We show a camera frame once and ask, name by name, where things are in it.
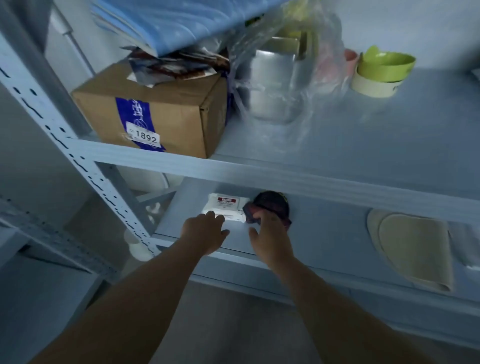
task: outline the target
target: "cardboard box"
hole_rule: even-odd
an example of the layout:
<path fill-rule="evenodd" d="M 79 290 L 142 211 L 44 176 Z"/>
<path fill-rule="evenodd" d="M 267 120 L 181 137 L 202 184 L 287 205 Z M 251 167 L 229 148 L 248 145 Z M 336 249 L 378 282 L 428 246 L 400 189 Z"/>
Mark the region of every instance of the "cardboard box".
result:
<path fill-rule="evenodd" d="M 148 88 L 113 64 L 72 92 L 104 143 L 210 157 L 225 127 L 227 81 L 219 74 Z"/>

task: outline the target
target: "white package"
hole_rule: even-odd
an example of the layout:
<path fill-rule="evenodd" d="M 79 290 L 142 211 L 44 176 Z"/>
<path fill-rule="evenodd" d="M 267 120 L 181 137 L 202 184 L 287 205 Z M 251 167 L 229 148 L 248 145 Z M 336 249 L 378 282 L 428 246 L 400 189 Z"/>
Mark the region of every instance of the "white package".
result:
<path fill-rule="evenodd" d="M 243 213 L 243 207 L 249 201 L 250 199 L 247 197 L 209 194 L 208 202 L 202 210 L 202 214 L 213 211 L 215 216 L 225 216 L 225 220 L 245 222 L 247 218 Z"/>

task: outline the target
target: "yellow-green bowl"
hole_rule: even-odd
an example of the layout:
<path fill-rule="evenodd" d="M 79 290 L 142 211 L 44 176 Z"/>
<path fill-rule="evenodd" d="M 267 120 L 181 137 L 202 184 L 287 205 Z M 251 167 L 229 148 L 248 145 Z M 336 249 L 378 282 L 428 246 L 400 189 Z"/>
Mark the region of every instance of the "yellow-green bowl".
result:
<path fill-rule="evenodd" d="M 405 53 L 382 52 L 376 46 L 360 56 L 358 73 L 377 82 L 403 81 L 415 66 L 416 58 Z"/>

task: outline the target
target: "black and red cloth item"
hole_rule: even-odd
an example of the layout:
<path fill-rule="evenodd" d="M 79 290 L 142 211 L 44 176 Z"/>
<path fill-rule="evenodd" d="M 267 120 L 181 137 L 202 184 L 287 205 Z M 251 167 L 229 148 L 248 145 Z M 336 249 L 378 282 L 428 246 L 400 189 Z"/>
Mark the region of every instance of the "black and red cloth item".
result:
<path fill-rule="evenodd" d="M 254 214 L 260 210 L 267 210 L 275 213 L 280 220 L 282 220 L 285 230 L 288 230 L 292 222 L 289 219 L 290 206 L 288 206 L 287 198 L 280 192 L 275 191 L 263 191 L 260 192 L 253 202 L 248 202 L 243 207 L 243 212 L 247 218 L 248 224 L 258 223 L 259 218 L 254 218 Z"/>

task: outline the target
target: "left arm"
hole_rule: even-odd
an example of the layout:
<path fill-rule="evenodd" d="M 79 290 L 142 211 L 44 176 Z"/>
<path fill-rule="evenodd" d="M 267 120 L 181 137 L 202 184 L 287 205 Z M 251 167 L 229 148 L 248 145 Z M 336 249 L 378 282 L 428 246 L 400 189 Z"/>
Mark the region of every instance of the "left arm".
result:
<path fill-rule="evenodd" d="M 212 211 L 186 220 L 171 247 L 112 287 L 30 364 L 147 364 L 198 261 L 227 237 L 224 221 Z"/>

